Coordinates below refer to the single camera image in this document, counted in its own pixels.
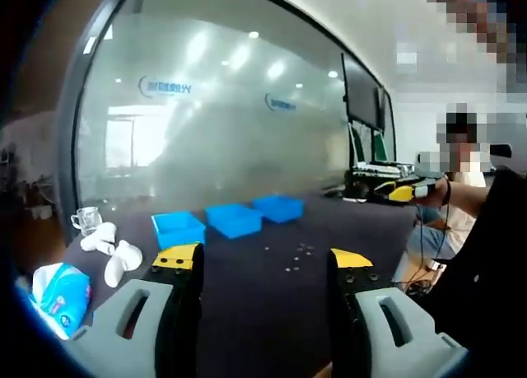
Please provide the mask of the person's right hand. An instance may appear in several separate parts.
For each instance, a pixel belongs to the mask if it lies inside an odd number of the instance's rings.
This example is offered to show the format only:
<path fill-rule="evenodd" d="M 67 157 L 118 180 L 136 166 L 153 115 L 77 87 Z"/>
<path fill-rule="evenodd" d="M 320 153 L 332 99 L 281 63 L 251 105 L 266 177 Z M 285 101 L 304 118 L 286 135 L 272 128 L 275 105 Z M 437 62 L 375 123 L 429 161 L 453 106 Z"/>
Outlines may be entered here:
<path fill-rule="evenodd" d="M 428 188 L 428 195 L 425 198 L 416 198 L 414 202 L 423 206 L 440 208 L 443 205 L 445 196 L 449 188 L 449 182 L 441 178 L 433 187 Z"/>

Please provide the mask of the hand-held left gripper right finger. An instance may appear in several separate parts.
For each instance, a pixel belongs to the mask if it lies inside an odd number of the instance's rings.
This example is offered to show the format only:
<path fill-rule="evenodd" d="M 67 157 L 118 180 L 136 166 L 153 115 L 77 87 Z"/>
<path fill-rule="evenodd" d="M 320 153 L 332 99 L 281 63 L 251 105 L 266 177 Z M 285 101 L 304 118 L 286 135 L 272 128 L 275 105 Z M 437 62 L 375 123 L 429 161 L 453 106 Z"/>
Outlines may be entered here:
<path fill-rule="evenodd" d="M 366 257 L 328 253 L 332 377 L 455 377 L 468 350 L 436 331 L 435 320 Z"/>

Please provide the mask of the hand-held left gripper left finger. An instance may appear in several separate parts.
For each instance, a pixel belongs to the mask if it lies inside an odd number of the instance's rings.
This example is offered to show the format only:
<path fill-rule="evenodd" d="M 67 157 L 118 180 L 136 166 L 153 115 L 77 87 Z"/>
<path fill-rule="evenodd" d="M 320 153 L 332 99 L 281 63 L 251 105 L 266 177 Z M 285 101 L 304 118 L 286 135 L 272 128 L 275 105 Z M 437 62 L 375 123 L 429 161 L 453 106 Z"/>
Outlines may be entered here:
<path fill-rule="evenodd" d="M 141 279 L 102 303 L 68 352 L 92 377 L 194 377 L 203 244 L 162 250 Z"/>

